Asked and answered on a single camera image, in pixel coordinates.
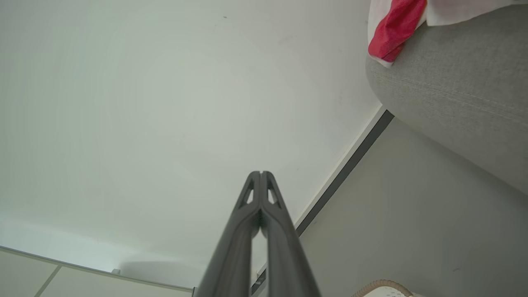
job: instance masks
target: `gray couch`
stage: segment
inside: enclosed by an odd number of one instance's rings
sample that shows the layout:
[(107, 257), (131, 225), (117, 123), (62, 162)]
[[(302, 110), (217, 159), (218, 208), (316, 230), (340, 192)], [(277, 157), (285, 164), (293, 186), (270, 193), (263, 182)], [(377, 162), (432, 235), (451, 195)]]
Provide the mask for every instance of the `gray couch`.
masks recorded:
[(397, 118), (528, 194), (528, 5), (423, 25), (366, 72)]

